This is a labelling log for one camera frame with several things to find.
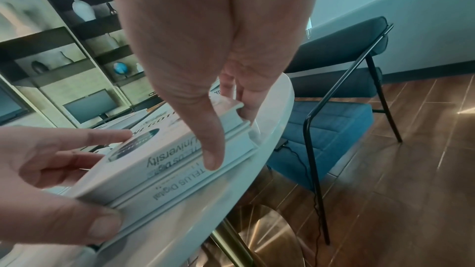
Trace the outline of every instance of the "gold table base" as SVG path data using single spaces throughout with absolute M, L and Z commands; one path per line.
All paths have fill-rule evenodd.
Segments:
M 285 219 L 266 206 L 248 205 L 220 223 L 189 266 L 305 267 L 305 262 Z

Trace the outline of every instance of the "hand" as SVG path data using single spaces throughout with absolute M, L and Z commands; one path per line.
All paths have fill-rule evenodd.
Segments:
M 0 127 L 0 241 L 92 244 L 121 226 L 111 209 L 41 191 L 71 185 L 102 155 L 73 151 L 123 142 L 130 131 Z
M 224 133 L 208 98 L 244 103 L 251 121 L 303 41 L 315 0 L 115 0 L 133 52 L 155 91 L 201 141 L 208 169 L 220 167 Z

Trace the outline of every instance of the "round metal base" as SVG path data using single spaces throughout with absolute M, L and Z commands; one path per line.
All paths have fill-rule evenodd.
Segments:
M 244 206 L 233 210 L 228 221 L 253 252 L 255 266 L 305 267 L 297 237 L 285 219 L 271 208 Z M 189 262 L 191 267 L 234 266 L 211 239 Z

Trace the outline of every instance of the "black metal chair frame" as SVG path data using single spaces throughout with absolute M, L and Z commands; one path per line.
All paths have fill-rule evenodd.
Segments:
M 376 91 L 378 92 L 378 96 L 380 97 L 380 101 L 382 104 L 382 110 L 373 110 L 374 113 L 384 113 L 391 125 L 391 128 L 394 132 L 394 135 L 397 138 L 399 143 L 402 143 L 401 135 L 394 123 L 394 120 L 391 116 L 391 112 L 389 111 L 389 107 L 387 106 L 386 99 L 384 98 L 384 94 L 382 92 L 381 81 L 378 78 L 378 73 L 376 71 L 375 63 L 373 62 L 373 57 L 370 55 L 373 48 L 378 45 L 378 43 L 392 30 L 394 27 L 393 24 L 389 24 L 386 29 L 383 31 L 381 35 L 369 46 L 359 57 L 358 59 L 351 65 L 351 67 L 341 76 L 341 78 L 336 82 L 336 84 L 327 92 L 327 94 L 320 100 L 320 103 L 308 114 L 305 122 L 303 124 L 303 136 L 305 139 L 305 146 L 307 149 L 308 161 L 310 164 L 310 175 L 312 177 L 313 187 L 315 194 L 317 195 L 318 201 L 318 209 L 320 213 L 320 219 L 322 220 L 322 230 L 325 238 L 325 243 L 327 245 L 330 244 L 330 235 L 328 232 L 328 225 L 327 225 L 327 217 L 325 215 L 325 208 L 323 205 L 323 195 L 322 190 L 320 188 L 320 181 L 317 171 L 317 163 L 315 162 L 315 155 L 313 153 L 313 145 L 312 145 L 312 137 L 310 136 L 310 125 L 312 124 L 313 118 L 320 112 L 323 106 L 329 101 L 329 99 L 335 94 L 336 90 L 341 86 L 341 84 L 351 75 L 351 73 L 363 62 L 366 60 L 368 65 L 369 72 L 371 77 L 374 80 Z

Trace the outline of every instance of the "computer monitor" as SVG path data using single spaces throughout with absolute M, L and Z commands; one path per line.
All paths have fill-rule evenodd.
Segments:
M 30 112 L 22 101 L 0 85 L 0 125 Z
M 112 111 L 118 106 L 104 89 L 89 96 L 66 103 L 64 107 L 79 123 L 84 123 L 95 117 L 107 119 L 108 116 L 106 113 Z

